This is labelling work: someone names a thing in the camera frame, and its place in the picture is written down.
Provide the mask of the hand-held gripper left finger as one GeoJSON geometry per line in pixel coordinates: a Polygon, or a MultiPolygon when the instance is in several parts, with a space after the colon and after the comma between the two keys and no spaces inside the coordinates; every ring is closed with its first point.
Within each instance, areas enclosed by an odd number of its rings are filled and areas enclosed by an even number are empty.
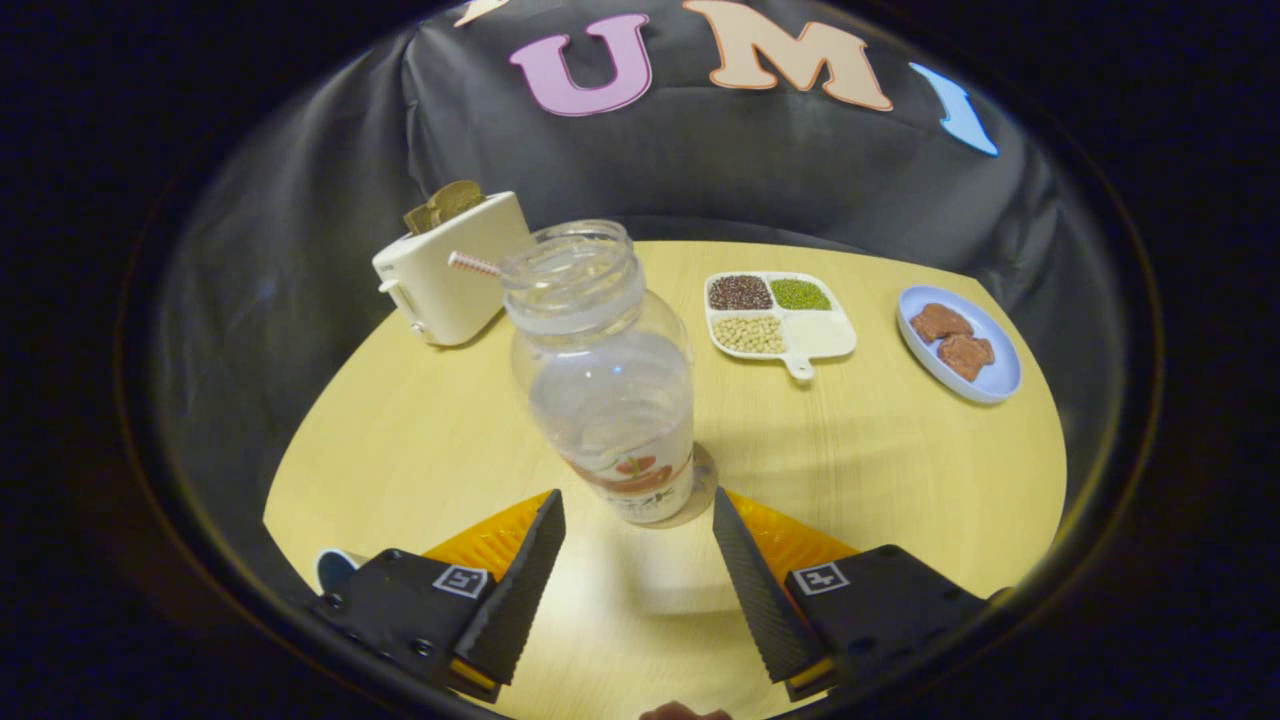
{"type": "Polygon", "coordinates": [[[566,537],[558,489],[424,553],[388,548],[324,582],[315,615],[433,689],[493,703],[511,685],[566,537]]]}

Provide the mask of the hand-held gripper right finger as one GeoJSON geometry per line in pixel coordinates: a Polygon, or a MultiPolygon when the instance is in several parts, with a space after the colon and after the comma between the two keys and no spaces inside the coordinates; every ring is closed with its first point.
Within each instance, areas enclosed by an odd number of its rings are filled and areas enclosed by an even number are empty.
{"type": "Polygon", "coordinates": [[[988,609],[896,544],[858,551],[727,489],[712,530],[767,674],[794,701],[870,688],[988,609]]]}

